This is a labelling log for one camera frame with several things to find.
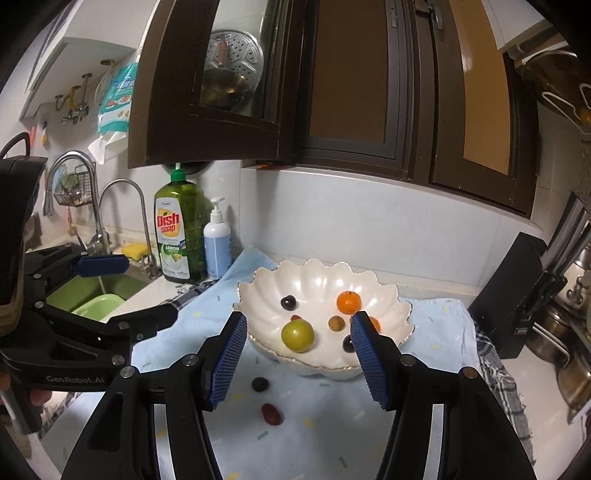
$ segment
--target yellow sponge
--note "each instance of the yellow sponge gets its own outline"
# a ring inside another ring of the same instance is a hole
[[[138,243],[125,245],[121,248],[121,253],[131,260],[139,262],[142,255],[148,255],[148,245]]]

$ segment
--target scalloped bowl rim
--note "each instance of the scalloped bowl rim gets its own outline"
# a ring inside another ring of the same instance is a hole
[[[282,261],[279,262],[279,264],[277,265],[277,268],[276,269],[270,270],[270,269],[265,268],[265,267],[258,267],[255,270],[254,275],[252,277],[252,280],[250,282],[239,282],[238,288],[237,288],[237,291],[238,291],[238,302],[235,303],[232,306],[233,309],[236,310],[236,311],[240,311],[240,308],[239,307],[240,307],[240,304],[242,303],[242,297],[241,297],[241,294],[240,294],[240,286],[243,285],[243,284],[253,284],[255,282],[255,280],[256,280],[256,275],[260,271],[265,270],[265,271],[269,271],[269,272],[274,272],[274,271],[276,271],[276,270],[279,269],[279,267],[280,267],[281,264],[293,264],[296,267],[303,268],[309,262],[319,262],[319,263],[321,263],[324,266],[324,268],[327,268],[327,269],[331,269],[333,267],[336,267],[337,265],[345,265],[349,269],[349,271],[353,275],[355,275],[355,276],[362,275],[362,274],[367,275],[368,273],[371,273],[372,276],[373,276],[373,279],[376,282],[376,284],[379,285],[379,286],[384,286],[384,284],[381,284],[378,281],[378,276],[375,274],[375,272],[373,270],[363,270],[362,272],[355,272],[355,271],[353,271],[353,269],[351,268],[351,266],[347,262],[344,262],[344,261],[337,262],[337,263],[335,263],[333,265],[326,265],[322,260],[319,260],[317,258],[310,258],[310,259],[306,260],[303,264],[298,265],[298,264],[292,262],[289,259],[285,259],[285,260],[282,260]],[[402,339],[400,341],[400,343],[397,344],[397,346],[400,347],[404,342],[406,342],[410,338],[410,336],[414,333],[414,330],[415,330],[415,326],[408,323],[408,319],[410,318],[410,314],[412,313],[413,304],[410,303],[409,301],[401,302],[399,300],[399,297],[398,297],[398,286],[396,284],[385,284],[385,285],[394,285],[394,287],[396,287],[396,293],[397,293],[396,294],[396,300],[398,300],[400,303],[407,303],[409,305],[409,307],[410,307],[409,310],[408,310],[408,315],[407,315],[406,319],[404,320],[404,323],[410,325],[412,327],[412,329],[410,330],[409,334],[404,339]],[[349,365],[349,366],[345,366],[345,367],[334,367],[334,368],[331,368],[331,367],[324,367],[324,366],[321,366],[321,365],[310,365],[310,364],[308,364],[308,363],[306,363],[306,362],[304,362],[304,361],[302,361],[302,360],[300,360],[298,358],[294,358],[292,356],[285,356],[285,355],[283,355],[281,353],[278,353],[277,351],[273,350],[272,348],[269,348],[269,347],[265,346],[261,341],[259,341],[250,332],[250,329],[248,331],[248,337],[255,344],[255,346],[259,347],[260,349],[262,349],[263,351],[265,351],[266,353],[268,353],[270,355],[270,357],[276,358],[276,359],[278,359],[280,361],[288,361],[288,362],[291,362],[291,363],[293,363],[295,365],[298,365],[300,367],[304,367],[306,369],[315,370],[318,374],[323,374],[324,372],[329,372],[330,373],[330,372],[343,372],[343,371],[361,373],[361,366],[358,366],[358,365]]]

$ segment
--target wooden cabinet door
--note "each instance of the wooden cabinet door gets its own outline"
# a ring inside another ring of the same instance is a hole
[[[290,158],[305,7],[161,0],[139,60],[129,166]],[[221,106],[221,88],[242,100]]]
[[[397,0],[309,0],[295,161],[405,169],[408,60]]]
[[[535,99],[496,49],[480,1],[431,5],[437,108],[430,183],[528,216],[538,158]]]

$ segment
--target wire basket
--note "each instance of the wire basket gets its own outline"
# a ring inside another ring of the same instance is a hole
[[[57,203],[65,207],[81,207],[92,203],[90,172],[70,173],[60,178],[53,196]]]

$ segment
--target dark brown cabinet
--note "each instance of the dark brown cabinet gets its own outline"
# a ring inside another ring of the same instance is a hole
[[[226,18],[237,5],[240,18],[262,19],[255,33]],[[212,78],[237,100],[220,103]],[[301,164],[527,216],[537,143],[536,102],[481,2],[161,0],[139,62],[129,165]]]
[[[135,82],[130,167],[291,156],[305,2],[268,0],[258,39],[225,18],[213,29],[241,4],[228,2],[159,3]]]
[[[401,9],[395,0],[308,1],[294,161],[401,174],[408,103]]]
[[[538,113],[513,62],[496,50],[481,2],[437,0],[432,28],[436,131],[429,182],[529,216]]]

